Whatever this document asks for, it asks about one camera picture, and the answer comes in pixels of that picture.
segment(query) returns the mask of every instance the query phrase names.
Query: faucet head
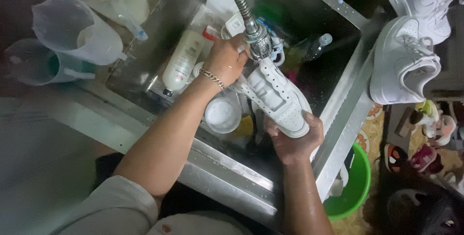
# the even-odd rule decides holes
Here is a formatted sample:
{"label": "faucet head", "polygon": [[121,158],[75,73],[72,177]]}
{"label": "faucet head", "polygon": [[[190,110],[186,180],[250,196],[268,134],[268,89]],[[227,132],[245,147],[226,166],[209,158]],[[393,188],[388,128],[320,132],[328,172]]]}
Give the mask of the faucet head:
{"label": "faucet head", "polygon": [[273,51],[272,40],[263,24],[258,23],[258,30],[248,34],[245,30],[243,40],[250,44],[250,54],[253,60],[261,60],[270,56]]}

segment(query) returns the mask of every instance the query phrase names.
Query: floor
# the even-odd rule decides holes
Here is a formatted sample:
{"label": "floor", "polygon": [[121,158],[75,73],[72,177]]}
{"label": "floor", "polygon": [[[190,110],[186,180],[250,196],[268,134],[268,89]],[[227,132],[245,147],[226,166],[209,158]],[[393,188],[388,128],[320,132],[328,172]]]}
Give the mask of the floor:
{"label": "floor", "polygon": [[[374,103],[356,138],[356,142],[359,143],[368,154],[371,164],[372,179],[369,195],[374,194],[378,189],[380,160],[377,159],[380,157],[380,143],[382,141],[384,120],[385,113],[383,112],[382,105]],[[427,137],[422,133],[422,128],[416,127],[411,133],[409,157],[426,142]],[[450,170],[463,166],[463,162],[456,151],[438,149],[437,153],[442,156],[442,164],[444,165],[444,169],[438,174],[443,175]],[[340,235],[367,234],[370,225],[363,219],[364,206],[365,205],[362,205],[353,214],[344,219],[333,221],[332,226],[335,232]]]}

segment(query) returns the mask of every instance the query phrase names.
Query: hand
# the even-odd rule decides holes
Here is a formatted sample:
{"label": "hand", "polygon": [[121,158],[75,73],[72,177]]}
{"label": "hand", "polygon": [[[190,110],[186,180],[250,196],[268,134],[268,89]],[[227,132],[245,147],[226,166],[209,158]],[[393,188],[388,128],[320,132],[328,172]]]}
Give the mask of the hand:
{"label": "hand", "polygon": [[[237,48],[240,45],[245,45],[246,50],[239,54]],[[224,86],[229,86],[242,73],[248,60],[247,50],[248,45],[243,42],[241,33],[229,40],[217,39],[203,69],[219,78]]]}
{"label": "hand", "polygon": [[272,139],[277,156],[284,165],[301,161],[310,162],[311,153],[324,141],[321,119],[304,110],[303,117],[310,125],[310,131],[300,138],[286,136],[272,119],[269,117],[264,119],[264,127]]}

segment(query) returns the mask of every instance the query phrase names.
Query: forearm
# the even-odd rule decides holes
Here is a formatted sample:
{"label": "forearm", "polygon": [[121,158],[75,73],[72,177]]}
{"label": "forearm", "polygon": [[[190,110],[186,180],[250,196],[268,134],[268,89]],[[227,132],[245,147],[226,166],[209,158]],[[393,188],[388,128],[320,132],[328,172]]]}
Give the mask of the forearm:
{"label": "forearm", "polygon": [[219,90],[211,79],[196,78],[131,147],[114,174],[153,196],[167,193],[184,167],[206,105]]}
{"label": "forearm", "polygon": [[285,226],[290,234],[334,234],[324,212],[311,163],[284,165]]}

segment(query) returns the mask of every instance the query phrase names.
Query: bottle cap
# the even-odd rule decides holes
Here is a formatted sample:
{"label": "bottle cap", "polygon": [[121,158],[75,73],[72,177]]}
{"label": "bottle cap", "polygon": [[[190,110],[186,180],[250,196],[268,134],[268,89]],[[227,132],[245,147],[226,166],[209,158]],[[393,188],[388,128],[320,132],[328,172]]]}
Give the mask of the bottle cap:
{"label": "bottle cap", "polygon": [[163,95],[166,95],[166,96],[172,96],[173,95],[173,92],[171,90],[163,90]]}
{"label": "bottle cap", "polygon": [[332,43],[332,35],[325,33],[319,38],[319,43],[323,46],[327,46],[328,44]]}

